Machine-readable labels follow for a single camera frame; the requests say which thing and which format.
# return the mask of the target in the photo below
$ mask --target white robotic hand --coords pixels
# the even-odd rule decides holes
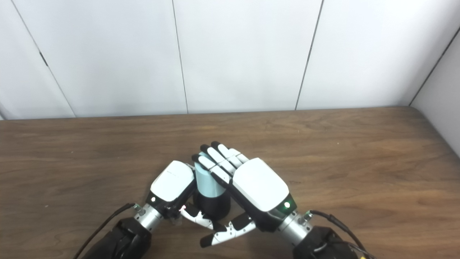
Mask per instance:
[[[233,219],[225,229],[205,236],[201,246],[215,245],[241,236],[255,228],[279,232],[296,246],[311,229],[296,211],[286,183],[261,159],[249,160],[235,149],[219,142],[202,145],[206,156],[195,154],[192,160],[209,170],[211,176],[230,191],[245,213]]]

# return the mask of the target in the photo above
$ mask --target white wall panel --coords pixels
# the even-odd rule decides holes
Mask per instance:
[[[73,117],[14,5],[0,1],[0,112],[5,119]]]
[[[292,110],[321,0],[175,0],[190,112]]]
[[[412,103],[433,124],[452,149],[460,155],[460,36]]]
[[[408,105],[459,11],[458,0],[325,0],[298,109]]]
[[[170,0],[14,0],[78,117],[186,113]]]

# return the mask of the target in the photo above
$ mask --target black cable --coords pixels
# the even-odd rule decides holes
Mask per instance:
[[[310,213],[313,214],[313,215],[318,215],[318,216],[321,216],[323,218],[326,218],[329,222],[331,222],[334,225],[338,226],[341,230],[343,230],[345,233],[347,233],[353,239],[353,241],[358,245],[358,247],[360,249],[366,251],[366,249],[362,245],[361,241],[359,241],[359,239],[355,236],[355,234],[353,234],[353,232],[345,224],[343,224],[343,222],[341,222],[339,219],[334,217],[334,215],[327,214],[327,213],[324,213],[324,212],[321,212],[321,211],[315,211],[315,210],[310,210]]]
[[[96,229],[96,231],[94,231],[94,233],[88,237],[88,239],[85,241],[85,243],[83,243],[83,245],[80,247],[80,249],[78,249],[77,253],[75,254],[74,256],[74,259],[77,259],[78,256],[81,254],[81,252],[83,252],[83,249],[85,249],[85,247],[89,244],[89,242],[91,242],[91,240],[99,233],[99,231],[101,231],[101,229],[103,229],[107,223],[109,223],[110,220],[112,220],[116,215],[122,213],[123,211],[131,208],[131,207],[134,207],[134,205],[136,205],[136,203],[126,203],[125,205],[123,205],[122,207],[120,207],[118,210],[116,210],[110,217],[108,217],[104,223],[102,223],[102,225],[100,225],[98,227],[98,229]]]
[[[353,244],[353,243],[350,243],[348,241],[332,241],[330,242],[332,244],[346,244],[346,245],[349,245],[350,247],[352,247],[353,249],[361,252],[364,254],[364,256],[369,256],[371,259],[377,259],[375,256],[373,256],[371,253],[369,253],[368,251],[366,250],[362,250],[361,248],[359,248],[357,245]]]

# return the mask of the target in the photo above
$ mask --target black fingertip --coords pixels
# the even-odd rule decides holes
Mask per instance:
[[[207,154],[207,149],[208,148],[210,148],[210,146],[208,146],[206,144],[203,144],[203,145],[201,145],[200,150]]]
[[[192,155],[192,161],[193,162],[199,163],[200,162],[199,158],[200,158],[200,155],[198,155],[198,154]]]
[[[217,151],[219,151],[219,145],[220,145],[220,142],[217,142],[217,141],[211,142],[211,146]]]
[[[243,213],[231,220],[231,224],[237,231],[242,230],[250,223],[251,223],[251,220],[249,219],[249,216],[247,215],[247,213]]]
[[[217,221],[213,221],[213,230],[216,232],[227,232],[227,228]]]
[[[201,248],[210,247],[213,245],[214,234],[207,235],[200,239]]]

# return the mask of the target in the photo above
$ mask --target robotic finger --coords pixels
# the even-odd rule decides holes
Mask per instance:
[[[254,229],[256,229],[254,221],[251,220],[246,213],[243,213],[230,221],[228,225],[224,226],[222,229],[216,230],[215,233],[201,238],[200,245],[201,247],[217,245],[249,233]]]

